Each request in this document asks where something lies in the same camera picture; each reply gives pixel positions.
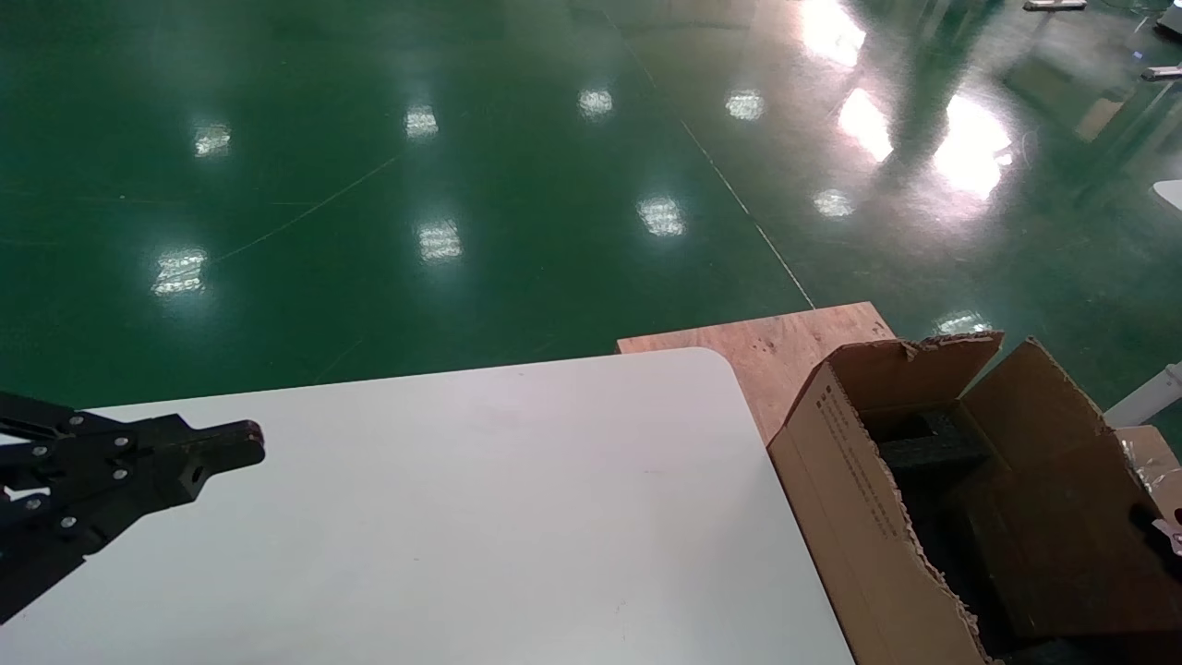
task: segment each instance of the white pipe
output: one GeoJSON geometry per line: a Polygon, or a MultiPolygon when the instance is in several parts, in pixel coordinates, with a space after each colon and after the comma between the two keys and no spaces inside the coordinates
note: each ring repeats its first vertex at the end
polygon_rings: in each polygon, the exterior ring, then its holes
{"type": "Polygon", "coordinates": [[[1152,379],[1104,412],[1110,428],[1135,428],[1182,399],[1182,365],[1167,365],[1152,379]]]}

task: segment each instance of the green epoxy floor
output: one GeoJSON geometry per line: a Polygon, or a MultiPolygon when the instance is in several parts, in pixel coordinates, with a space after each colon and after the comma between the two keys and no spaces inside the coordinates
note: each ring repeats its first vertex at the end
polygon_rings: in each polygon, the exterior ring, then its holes
{"type": "MultiPolygon", "coordinates": [[[[1182,357],[1149,5],[7,0],[0,387],[109,405],[611,353],[869,299],[1182,357]]],[[[1182,442],[1182,418],[1163,429],[1182,442]]]]}

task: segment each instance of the wooden board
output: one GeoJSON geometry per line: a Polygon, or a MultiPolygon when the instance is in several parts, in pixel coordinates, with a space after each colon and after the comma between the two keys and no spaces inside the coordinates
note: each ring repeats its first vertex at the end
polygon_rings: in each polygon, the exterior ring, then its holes
{"type": "Polygon", "coordinates": [[[683,347],[717,352],[734,369],[766,445],[784,425],[808,373],[833,350],[894,338],[872,304],[855,302],[629,338],[616,346],[623,354],[683,347]]]}

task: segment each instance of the white table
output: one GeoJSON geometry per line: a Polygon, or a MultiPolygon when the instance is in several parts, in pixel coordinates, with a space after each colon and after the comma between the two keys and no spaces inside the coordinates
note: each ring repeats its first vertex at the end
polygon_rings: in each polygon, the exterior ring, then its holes
{"type": "Polygon", "coordinates": [[[254,419],[259,467],[0,628],[12,665],[849,665],[704,350],[100,410],[254,419]]]}

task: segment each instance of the cardboard box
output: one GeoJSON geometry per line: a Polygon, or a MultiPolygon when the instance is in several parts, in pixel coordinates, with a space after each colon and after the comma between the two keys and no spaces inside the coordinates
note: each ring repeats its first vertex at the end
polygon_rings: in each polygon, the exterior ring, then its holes
{"type": "Polygon", "coordinates": [[[1135,511],[1175,519],[1177,462],[1152,429],[1109,429],[1033,340],[968,390],[1001,339],[981,332],[842,347],[813,371],[768,448],[860,665],[991,660],[976,618],[924,555],[871,436],[882,441],[921,412],[948,413],[985,446],[986,461],[942,501],[970,526],[1015,632],[1182,628],[1182,582],[1147,545],[1152,534],[1130,520],[1135,511]],[[1152,491],[1126,448],[1154,461],[1152,491]]]}

